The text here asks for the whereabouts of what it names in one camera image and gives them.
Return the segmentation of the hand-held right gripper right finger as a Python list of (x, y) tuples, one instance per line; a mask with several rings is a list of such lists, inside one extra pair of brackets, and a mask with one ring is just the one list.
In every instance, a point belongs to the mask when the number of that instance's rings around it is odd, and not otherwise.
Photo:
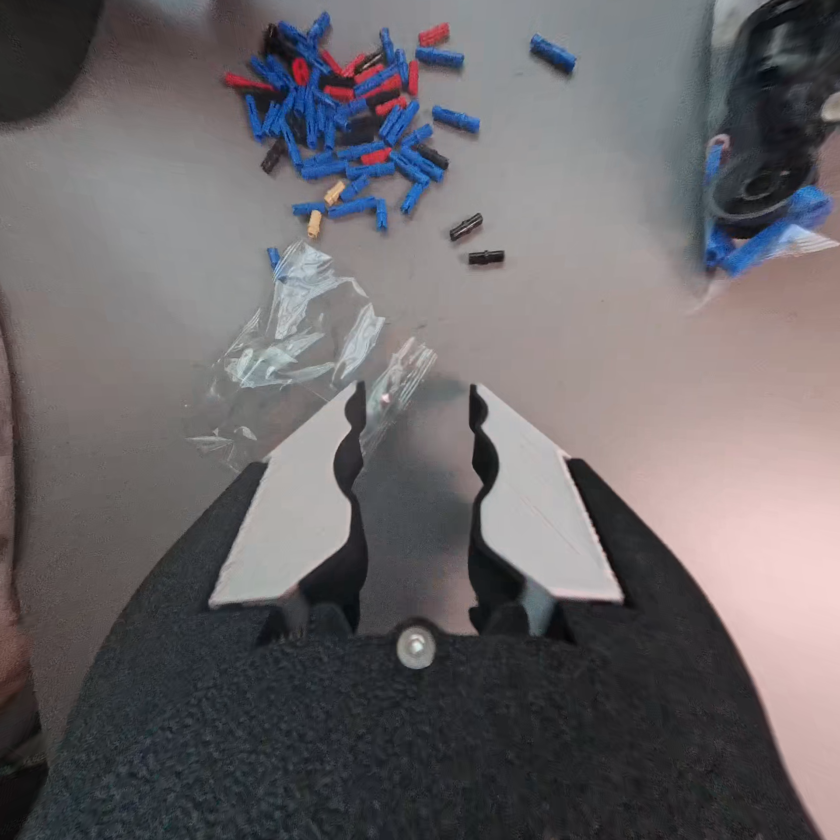
[(568, 605), (624, 606), (571, 457), (485, 385), (469, 388), (469, 620), (481, 636), (573, 639)]

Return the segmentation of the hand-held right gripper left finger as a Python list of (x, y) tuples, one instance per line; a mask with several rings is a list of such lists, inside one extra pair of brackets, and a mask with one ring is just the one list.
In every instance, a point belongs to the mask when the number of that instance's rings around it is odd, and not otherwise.
[(210, 610), (267, 607), (284, 628), (330, 613), (358, 633), (368, 542), (354, 483), (366, 419), (365, 386), (355, 381), (265, 457)]

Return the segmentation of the clear plastic bag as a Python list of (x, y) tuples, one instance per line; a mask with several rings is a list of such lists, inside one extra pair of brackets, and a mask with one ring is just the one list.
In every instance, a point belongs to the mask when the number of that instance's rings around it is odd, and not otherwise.
[(280, 252), (263, 305), (219, 357), (196, 372), (185, 439), (238, 473), (352, 382), (364, 383), (363, 456), (406, 412), (437, 362), (415, 335), (375, 311), (357, 279), (299, 239)]

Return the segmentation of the pile of mixed plastic pins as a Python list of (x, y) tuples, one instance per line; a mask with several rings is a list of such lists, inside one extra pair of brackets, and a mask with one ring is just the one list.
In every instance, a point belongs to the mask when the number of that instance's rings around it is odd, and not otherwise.
[(338, 180), (346, 183), (336, 205), (327, 208), (323, 197), (295, 203), (295, 217), (308, 226), (310, 211), (320, 209), (323, 226), (329, 219), (372, 214), (384, 233), (389, 206), (371, 192), (374, 182), (401, 176), (407, 188), (398, 211), (411, 216), (449, 167), (430, 145), (434, 129), (480, 132), (478, 117), (440, 104), (421, 118), (421, 69), (460, 71), (466, 57), (446, 46), (451, 27), (444, 22), (421, 30), (413, 53), (382, 28), (372, 51), (341, 65), (324, 45), (331, 29), (328, 12), (306, 30), (286, 20), (269, 24), (260, 52), (248, 62), (252, 76), (227, 71), (222, 83), (240, 96), (252, 139), (266, 146), (262, 172), (273, 175), (286, 161), (307, 183), (329, 182), (328, 189)]

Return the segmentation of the clear bag of toy parts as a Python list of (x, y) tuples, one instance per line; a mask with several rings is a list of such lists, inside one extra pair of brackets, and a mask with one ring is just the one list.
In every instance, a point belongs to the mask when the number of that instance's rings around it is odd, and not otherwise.
[(838, 1), (713, 2), (698, 308), (768, 261), (838, 250), (820, 185), (838, 85)]

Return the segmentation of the dark round object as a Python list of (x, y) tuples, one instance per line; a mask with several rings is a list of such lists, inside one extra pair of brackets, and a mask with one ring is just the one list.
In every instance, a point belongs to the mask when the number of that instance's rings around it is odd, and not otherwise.
[(103, 1), (1, 2), (1, 124), (36, 119), (85, 65)]

